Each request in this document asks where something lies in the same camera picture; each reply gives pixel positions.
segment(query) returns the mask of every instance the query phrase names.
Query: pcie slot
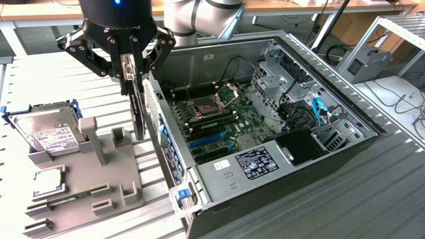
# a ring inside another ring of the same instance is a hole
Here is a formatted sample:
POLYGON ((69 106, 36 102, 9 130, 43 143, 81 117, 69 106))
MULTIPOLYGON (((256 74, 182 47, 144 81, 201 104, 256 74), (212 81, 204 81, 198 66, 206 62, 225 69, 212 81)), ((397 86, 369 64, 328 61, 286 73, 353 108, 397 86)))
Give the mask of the pcie slot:
POLYGON ((229 155, 230 153, 232 152, 229 151, 229 148, 224 147, 224 148, 220 148, 209 153, 205 153, 202 155, 196 156, 194 160, 204 161, 204 160, 210 159, 210 158, 221 158, 221 157, 229 155))
POLYGON ((194 141, 192 143, 189 143, 189 148, 194 148, 194 147, 198 147, 198 146, 202 146, 204 144, 208 144, 208 143, 212 143, 212 142, 216 142, 218 140, 222 140, 224 139, 224 136, 225 136, 225 132, 212 136, 212 137, 208 137, 208 138, 204 138, 198 141, 194 141))
POLYGON ((212 128, 212 129, 208 129, 208 130, 204 130, 198 133, 194 133, 194 134, 190 134, 188 137, 186 137, 186 141, 192 141, 192 140, 197 140, 200 138, 204 138, 204 137, 208 137, 210 135, 214 135, 217 133, 220 133, 222 130, 217 127, 212 128))

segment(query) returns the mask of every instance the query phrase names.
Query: open computer tower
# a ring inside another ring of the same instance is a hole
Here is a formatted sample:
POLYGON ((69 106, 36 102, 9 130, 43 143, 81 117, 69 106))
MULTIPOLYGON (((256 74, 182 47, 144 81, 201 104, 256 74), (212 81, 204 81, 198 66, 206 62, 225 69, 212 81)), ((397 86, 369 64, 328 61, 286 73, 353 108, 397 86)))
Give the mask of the open computer tower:
POLYGON ((333 173, 382 133, 314 67, 276 36, 176 48, 145 80, 189 238, 333 173))

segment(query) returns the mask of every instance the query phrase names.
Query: gray device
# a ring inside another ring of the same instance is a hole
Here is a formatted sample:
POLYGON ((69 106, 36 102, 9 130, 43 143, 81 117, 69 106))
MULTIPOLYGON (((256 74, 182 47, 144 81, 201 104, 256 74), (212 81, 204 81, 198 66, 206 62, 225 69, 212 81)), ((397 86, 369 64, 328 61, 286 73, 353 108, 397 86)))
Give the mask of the gray device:
POLYGON ((188 238, 333 173, 385 132, 278 36, 176 49, 144 89, 188 238))
MULTIPOLYGON (((352 51, 345 53, 340 64, 349 54, 352 54, 352 51)), ((393 56, 389 51, 382 51, 377 47, 364 48, 358 51, 353 63, 341 75, 352 84, 370 81, 382 72, 392 60, 393 56)))
POLYGON ((70 102, 29 106, 4 114, 32 151, 45 151, 52 156, 78 151, 78 143, 86 141, 77 128, 80 117, 77 103, 70 102))

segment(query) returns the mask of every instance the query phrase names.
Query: blue pcie slot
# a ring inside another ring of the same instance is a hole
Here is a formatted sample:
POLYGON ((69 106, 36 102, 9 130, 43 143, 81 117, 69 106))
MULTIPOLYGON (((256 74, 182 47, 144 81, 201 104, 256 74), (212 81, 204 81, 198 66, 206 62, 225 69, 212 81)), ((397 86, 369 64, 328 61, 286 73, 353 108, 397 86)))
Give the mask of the blue pcie slot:
POLYGON ((220 134, 217 134, 214 136, 204 138, 204 139, 201 139, 201 140, 198 140, 198 141, 196 141, 193 143, 189 143, 189 148, 194 148, 194 147, 198 147, 198 146, 201 146, 204 144, 208 144, 208 143, 216 142, 218 140, 222 140, 224 136, 225 136, 225 133, 226 133, 226 130, 225 130, 225 132, 222 132, 222 133, 220 133, 220 134))

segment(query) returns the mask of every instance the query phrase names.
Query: ram slot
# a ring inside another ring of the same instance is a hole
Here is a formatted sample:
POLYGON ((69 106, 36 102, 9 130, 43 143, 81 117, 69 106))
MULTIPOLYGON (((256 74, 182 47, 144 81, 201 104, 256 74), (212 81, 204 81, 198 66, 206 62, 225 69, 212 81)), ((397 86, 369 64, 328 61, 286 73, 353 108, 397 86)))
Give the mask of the ram slot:
POLYGON ((216 93, 216 89, 213 85, 205 86, 205 87, 200 87, 200 88, 194 88, 194 89, 188 89, 186 90, 178 90, 174 91, 174 98, 173 100, 176 102, 180 101, 186 101, 189 100, 188 94, 190 96, 190 99, 196 99, 204 96, 209 96, 213 95, 216 93))
POLYGON ((190 127, 190 132, 197 133, 197 132, 201 132, 212 127, 218 128, 218 127, 222 127, 228 124, 236 123, 237 122, 236 117, 237 117, 236 115, 232 115, 232 116, 228 116, 222 119, 217 119, 217 120, 208 121, 205 123, 194 124, 190 127))
POLYGON ((204 122, 209 122, 209 121, 212 121, 212 120, 222 119, 222 118, 225 118, 225 117, 228 117, 228 116, 230 116, 230 115, 232 115, 232 112, 226 112, 226 113, 222 113, 222 114, 220 114, 220 115, 210 116, 210 117, 204 118, 204 119, 198 119, 198 120, 196 120, 196 121, 193 121, 193 122, 188 122, 188 124, 189 124, 189 126, 192 126, 192 125, 196 125, 196 124, 198 124, 198 123, 204 123, 204 122))
POLYGON ((220 148, 209 153, 204 153, 198 156, 194 156, 196 161, 208 161, 208 159, 217 159, 226 155, 229 155, 232 152, 229 151, 228 147, 220 148))

